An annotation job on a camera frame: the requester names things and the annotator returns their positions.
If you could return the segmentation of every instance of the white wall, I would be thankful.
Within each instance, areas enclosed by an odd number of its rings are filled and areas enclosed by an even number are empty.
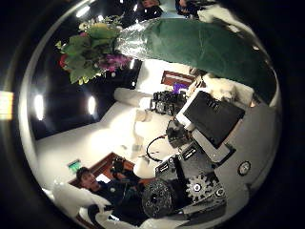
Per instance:
[[[164,71],[189,74],[189,69],[189,66],[182,64],[155,59],[145,60],[142,63],[135,89],[146,94],[164,91],[166,86],[161,84]]]
[[[80,159],[83,166],[91,167],[112,151],[113,144],[109,130],[101,123],[36,141],[42,187],[50,189],[55,179],[63,182],[74,179],[75,175],[67,166],[70,162]]]

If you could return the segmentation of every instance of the pink flower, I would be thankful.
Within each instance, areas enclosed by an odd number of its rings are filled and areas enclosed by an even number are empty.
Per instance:
[[[115,66],[109,66],[108,67],[109,72],[113,73],[115,72]]]
[[[84,32],[84,31],[82,33],[80,33],[79,35],[80,36],[88,36],[88,34],[86,32]]]

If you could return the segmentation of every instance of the ceiling light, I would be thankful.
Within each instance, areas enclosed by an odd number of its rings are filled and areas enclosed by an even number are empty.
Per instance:
[[[0,91],[0,120],[12,120],[13,93]]]
[[[44,118],[44,97],[41,94],[38,94],[34,98],[34,109],[36,111],[36,116],[38,120],[42,120]]]
[[[98,19],[98,21],[102,21],[104,19],[104,17],[102,15],[98,15],[97,19]]]
[[[130,69],[133,69],[134,59],[131,61]]]
[[[88,112],[90,115],[93,115],[95,112],[96,102],[93,96],[90,96],[88,99]]]
[[[83,7],[76,13],[76,17],[81,17],[81,16],[85,15],[85,13],[89,11],[89,9],[90,9],[90,6]]]

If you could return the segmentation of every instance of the man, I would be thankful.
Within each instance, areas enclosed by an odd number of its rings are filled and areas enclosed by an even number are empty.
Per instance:
[[[211,0],[175,0],[175,7],[179,15],[194,16],[198,18],[197,11],[216,4]]]
[[[113,210],[112,216],[119,220],[126,221],[132,225],[139,226],[148,217],[142,208],[142,199],[134,188],[139,177],[132,171],[122,170],[121,173],[128,178],[125,181],[111,180],[108,183],[97,181],[94,174],[86,167],[76,172],[76,177],[81,186],[102,198],[105,198],[112,205],[106,206],[105,210]],[[88,208],[88,215],[92,223],[102,228],[96,221],[95,215],[99,212],[96,204]]]

